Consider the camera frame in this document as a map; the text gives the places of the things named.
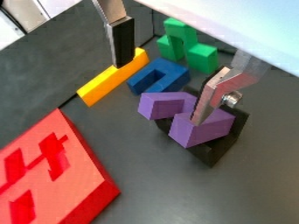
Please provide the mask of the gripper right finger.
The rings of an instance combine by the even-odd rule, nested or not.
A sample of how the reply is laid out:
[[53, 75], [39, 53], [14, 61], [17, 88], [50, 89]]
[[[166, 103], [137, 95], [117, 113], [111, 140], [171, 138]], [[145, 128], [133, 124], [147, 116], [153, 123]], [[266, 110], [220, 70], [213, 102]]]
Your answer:
[[222, 104], [236, 106], [242, 95], [238, 90], [257, 84], [272, 65], [238, 50], [232, 67], [224, 67], [202, 85], [201, 97], [191, 114], [191, 122], [201, 125]]

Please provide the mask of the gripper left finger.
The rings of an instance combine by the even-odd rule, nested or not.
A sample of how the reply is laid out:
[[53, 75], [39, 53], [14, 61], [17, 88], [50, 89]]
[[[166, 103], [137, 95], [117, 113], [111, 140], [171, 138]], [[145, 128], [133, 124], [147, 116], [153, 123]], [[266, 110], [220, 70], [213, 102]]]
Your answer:
[[91, 0], [103, 19], [113, 62], [123, 67], [135, 57], [135, 20], [127, 15], [123, 0]]

